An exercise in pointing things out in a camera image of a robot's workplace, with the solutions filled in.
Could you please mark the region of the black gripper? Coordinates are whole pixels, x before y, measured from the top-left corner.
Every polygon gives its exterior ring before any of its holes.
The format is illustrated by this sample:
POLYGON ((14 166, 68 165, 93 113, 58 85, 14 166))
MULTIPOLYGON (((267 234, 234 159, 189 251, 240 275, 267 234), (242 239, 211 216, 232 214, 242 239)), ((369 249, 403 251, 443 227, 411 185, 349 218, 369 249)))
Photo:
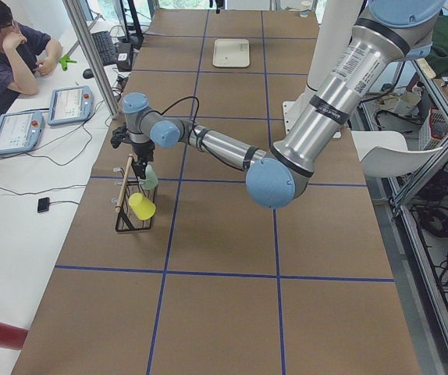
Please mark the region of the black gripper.
POLYGON ((132 162, 131 169, 138 180, 146 179, 147 161, 154 160, 155 144, 153 141, 133 143, 132 149, 137 156, 137 161, 132 162))

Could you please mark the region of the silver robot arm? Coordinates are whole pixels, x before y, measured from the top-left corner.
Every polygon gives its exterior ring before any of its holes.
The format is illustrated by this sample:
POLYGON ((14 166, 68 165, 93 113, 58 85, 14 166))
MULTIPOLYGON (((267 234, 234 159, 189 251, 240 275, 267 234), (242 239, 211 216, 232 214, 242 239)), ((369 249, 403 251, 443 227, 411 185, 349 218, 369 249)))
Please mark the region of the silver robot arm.
POLYGON ((315 159, 349 119, 368 89, 392 62, 429 53, 441 1, 370 1, 352 27, 351 39, 310 98, 290 132, 265 152, 185 119, 168 120, 146 95, 123 99, 127 141, 140 164, 155 146, 179 142, 207 152, 246 173, 247 192, 259 205, 278 209, 307 187, 315 159))

